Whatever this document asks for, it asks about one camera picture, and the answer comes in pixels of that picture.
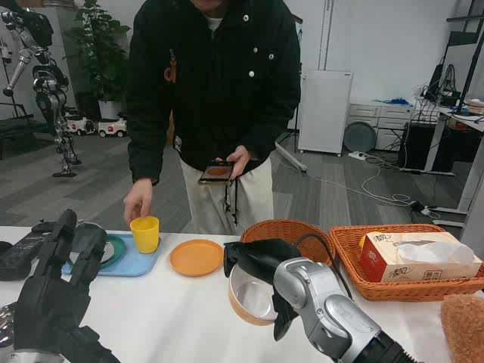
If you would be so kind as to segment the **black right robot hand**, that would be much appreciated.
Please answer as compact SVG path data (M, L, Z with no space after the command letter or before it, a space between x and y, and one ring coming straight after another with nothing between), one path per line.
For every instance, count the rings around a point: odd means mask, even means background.
M277 312L274 327L275 341L279 341L285 336L292 320L299 316L275 287L275 272L282 262L301 256L301 252L295 245L282 239L257 240L251 243L238 241L224 244L225 277L228 278L233 268L238 265L250 276L272 285L271 299Z

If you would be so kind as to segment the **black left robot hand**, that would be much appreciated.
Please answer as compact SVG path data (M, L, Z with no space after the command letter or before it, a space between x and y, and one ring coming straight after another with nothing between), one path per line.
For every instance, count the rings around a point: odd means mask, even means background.
M61 277L70 257L77 217L67 209L43 243L39 262L26 279L14 312L14 344L8 362L116 362L99 335L81 322L98 276L107 233L97 228L73 265L71 279Z

